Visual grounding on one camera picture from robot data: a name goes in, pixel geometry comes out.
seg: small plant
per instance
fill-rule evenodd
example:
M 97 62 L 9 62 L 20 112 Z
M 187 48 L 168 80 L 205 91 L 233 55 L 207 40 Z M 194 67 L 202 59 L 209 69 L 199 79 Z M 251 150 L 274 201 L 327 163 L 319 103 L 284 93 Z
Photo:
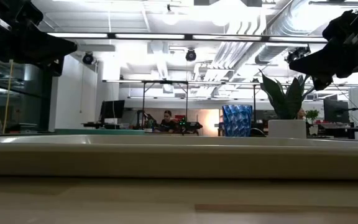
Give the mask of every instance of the small plant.
M 306 120 L 310 119 L 311 124 L 313 124 L 315 119 L 318 117 L 319 113 L 320 112 L 318 110 L 308 110 L 308 111 L 306 111 Z
M 291 85 L 284 93 L 282 84 L 279 81 L 273 81 L 267 78 L 261 70 L 263 83 L 260 84 L 260 88 L 266 92 L 270 104 L 273 106 L 274 111 L 280 119 L 295 119 L 296 114 L 302 107 L 302 101 L 306 98 L 306 95 L 314 90 L 311 87 L 305 94 L 305 82 L 310 77 L 306 75 L 303 78 L 300 75 L 298 78 L 294 78 Z

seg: blue patterned container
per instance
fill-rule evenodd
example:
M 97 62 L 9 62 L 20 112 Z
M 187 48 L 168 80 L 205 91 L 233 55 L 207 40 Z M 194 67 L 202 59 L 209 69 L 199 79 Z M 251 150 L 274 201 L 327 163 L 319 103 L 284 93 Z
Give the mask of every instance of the blue patterned container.
M 229 137 L 249 137 L 252 106 L 224 105 L 222 108 L 225 135 Z

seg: security camera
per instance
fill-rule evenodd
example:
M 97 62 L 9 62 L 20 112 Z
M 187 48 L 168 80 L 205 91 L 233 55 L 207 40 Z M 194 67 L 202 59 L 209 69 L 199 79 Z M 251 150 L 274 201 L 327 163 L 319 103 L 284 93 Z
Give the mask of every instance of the security camera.
M 196 55 L 196 52 L 194 51 L 194 49 L 189 49 L 186 54 L 186 60 L 188 62 L 192 62 L 192 61 L 196 60 L 196 58 L 197 58 L 197 55 Z
M 82 58 L 82 62 L 84 62 L 85 65 L 93 65 L 96 62 L 96 59 L 93 57 L 92 52 L 86 52 L 85 56 Z

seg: potted plant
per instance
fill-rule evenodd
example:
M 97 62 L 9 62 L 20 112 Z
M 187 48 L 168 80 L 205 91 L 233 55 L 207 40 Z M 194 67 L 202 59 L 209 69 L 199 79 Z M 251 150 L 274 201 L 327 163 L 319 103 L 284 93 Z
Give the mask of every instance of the potted plant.
M 276 138 L 306 138 L 306 122 L 296 119 L 298 111 L 302 107 L 302 101 L 306 95 L 311 93 L 314 88 L 310 88 L 306 93 L 305 82 L 310 76 L 303 78 L 300 75 L 294 78 L 291 85 L 284 91 L 279 81 L 267 78 L 262 71 L 263 83 L 260 88 L 266 92 L 270 104 L 280 120 L 270 120 L 268 122 L 268 136 Z
M 318 134 L 318 127 L 313 125 L 315 119 L 318 117 L 318 114 L 319 114 L 319 111 L 316 109 L 306 111 L 306 120 L 310 119 L 310 121 L 311 121 L 311 124 L 309 127 L 310 134 L 315 134 L 315 135 Z

